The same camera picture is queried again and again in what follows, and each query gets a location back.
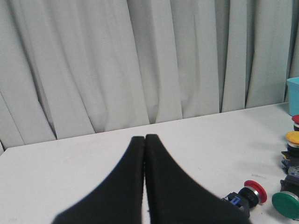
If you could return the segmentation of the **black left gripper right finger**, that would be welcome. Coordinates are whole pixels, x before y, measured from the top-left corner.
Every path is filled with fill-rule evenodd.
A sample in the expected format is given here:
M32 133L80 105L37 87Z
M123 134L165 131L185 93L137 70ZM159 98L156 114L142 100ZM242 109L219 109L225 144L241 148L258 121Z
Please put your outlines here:
M159 136L145 138L145 181L152 224L249 224L245 213L195 182Z

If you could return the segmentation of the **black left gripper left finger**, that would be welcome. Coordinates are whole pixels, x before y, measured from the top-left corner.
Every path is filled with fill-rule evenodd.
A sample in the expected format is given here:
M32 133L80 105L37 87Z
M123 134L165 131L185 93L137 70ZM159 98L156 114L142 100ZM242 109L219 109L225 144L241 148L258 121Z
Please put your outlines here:
M92 192L58 214L55 224L140 224L144 137L134 136L111 173Z

